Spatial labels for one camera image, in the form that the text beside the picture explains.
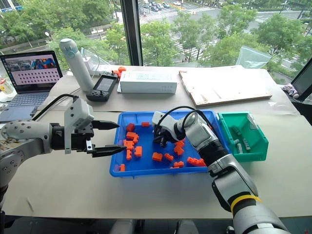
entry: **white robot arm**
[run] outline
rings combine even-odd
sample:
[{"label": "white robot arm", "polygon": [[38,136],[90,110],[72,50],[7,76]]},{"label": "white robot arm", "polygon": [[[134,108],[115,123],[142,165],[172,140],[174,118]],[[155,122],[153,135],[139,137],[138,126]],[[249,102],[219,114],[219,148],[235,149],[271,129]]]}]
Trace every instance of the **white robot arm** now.
[{"label": "white robot arm", "polygon": [[289,234],[287,228],[258,197],[250,176],[232,154],[223,148],[210,122],[199,110],[176,120],[155,112],[152,120],[154,143],[166,145],[187,137],[204,159],[212,177],[213,191],[220,205],[233,213],[236,234]]}]

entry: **handheld controller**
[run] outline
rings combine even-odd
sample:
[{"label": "handheld controller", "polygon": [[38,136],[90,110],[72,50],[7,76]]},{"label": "handheld controller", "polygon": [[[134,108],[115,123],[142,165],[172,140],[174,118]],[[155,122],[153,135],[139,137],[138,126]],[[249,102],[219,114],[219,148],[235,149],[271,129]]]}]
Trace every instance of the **handheld controller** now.
[{"label": "handheld controller", "polygon": [[107,101],[117,80],[117,74],[104,72],[94,88],[86,94],[86,97],[90,101]]}]

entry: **window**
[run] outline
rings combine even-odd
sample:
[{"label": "window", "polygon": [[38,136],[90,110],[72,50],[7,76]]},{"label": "window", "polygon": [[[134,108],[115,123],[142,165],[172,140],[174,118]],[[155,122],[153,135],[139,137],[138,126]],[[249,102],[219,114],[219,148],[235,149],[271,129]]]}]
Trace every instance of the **window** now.
[{"label": "window", "polygon": [[0,0],[0,8],[0,54],[53,49],[67,70],[59,40],[71,38],[110,64],[130,64],[119,0]]},{"label": "window", "polygon": [[286,84],[312,55],[309,1],[138,0],[138,7],[145,66],[241,64]]}]

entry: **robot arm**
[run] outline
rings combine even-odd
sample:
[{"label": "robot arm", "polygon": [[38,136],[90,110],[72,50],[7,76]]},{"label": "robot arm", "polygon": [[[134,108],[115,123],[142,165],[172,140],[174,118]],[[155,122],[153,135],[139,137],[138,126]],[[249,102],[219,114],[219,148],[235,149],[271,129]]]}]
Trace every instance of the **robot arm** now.
[{"label": "robot arm", "polygon": [[192,111],[176,120],[155,112],[152,123],[154,143],[165,146],[187,137],[200,157],[204,159],[212,177],[213,191],[220,205],[233,213],[236,234],[289,234],[276,214],[265,207],[250,176],[232,154],[223,148],[210,123],[199,111]]},{"label": "robot arm", "polygon": [[120,145],[96,148],[91,142],[93,129],[108,130],[119,127],[110,121],[94,120],[92,107],[78,98],[65,112],[65,127],[58,123],[12,121],[1,129],[0,140],[0,208],[8,184],[18,167],[36,155],[52,150],[71,150],[92,154],[92,157],[109,156],[125,149]]}]

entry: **monitor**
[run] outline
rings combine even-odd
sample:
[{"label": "monitor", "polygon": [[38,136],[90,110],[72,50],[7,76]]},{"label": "monitor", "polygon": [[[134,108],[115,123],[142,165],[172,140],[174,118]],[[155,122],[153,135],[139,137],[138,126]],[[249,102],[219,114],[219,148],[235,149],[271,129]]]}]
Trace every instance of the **monitor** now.
[{"label": "monitor", "polygon": [[62,77],[54,51],[1,55],[18,94],[50,91]]}]

